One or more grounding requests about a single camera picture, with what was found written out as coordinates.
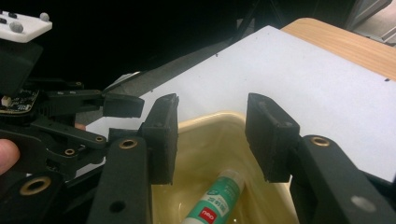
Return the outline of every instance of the green tube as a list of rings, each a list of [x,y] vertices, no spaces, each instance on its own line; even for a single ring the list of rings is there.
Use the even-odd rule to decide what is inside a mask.
[[[244,179],[236,171],[221,172],[181,224],[226,223],[244,186]]]

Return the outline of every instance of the red logo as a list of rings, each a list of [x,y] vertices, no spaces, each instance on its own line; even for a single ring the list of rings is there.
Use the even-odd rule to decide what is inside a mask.
[[[201,213],[199,214],[199,217],[203,218],[205,221],[207,221],[207,223],[212,224],[215,220],[216,217],[218,215],[216,215],[216,213],[214,211],[212,211],[210,208],[205,207]]]

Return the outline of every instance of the beige plastic container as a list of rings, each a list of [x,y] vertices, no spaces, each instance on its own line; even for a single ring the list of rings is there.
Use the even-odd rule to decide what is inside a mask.
[[[298,223],[289,185],[264,181],[245,137],[245,117],[229,111],[179,123],[174,183],[153,186],[153,223],[181,223],[226,169],[246,182],[227,223]]]

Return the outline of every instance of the fingertip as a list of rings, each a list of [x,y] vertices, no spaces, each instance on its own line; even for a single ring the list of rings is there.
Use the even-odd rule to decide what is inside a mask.
[[[7,139],[0,139],[0,175],[9,170],[19,158],[17,145]]]

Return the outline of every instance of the wooden surface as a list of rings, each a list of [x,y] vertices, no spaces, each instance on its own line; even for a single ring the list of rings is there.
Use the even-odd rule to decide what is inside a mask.
[[[299,19],[282,31],[396,80],[396,48],[314,19]]]

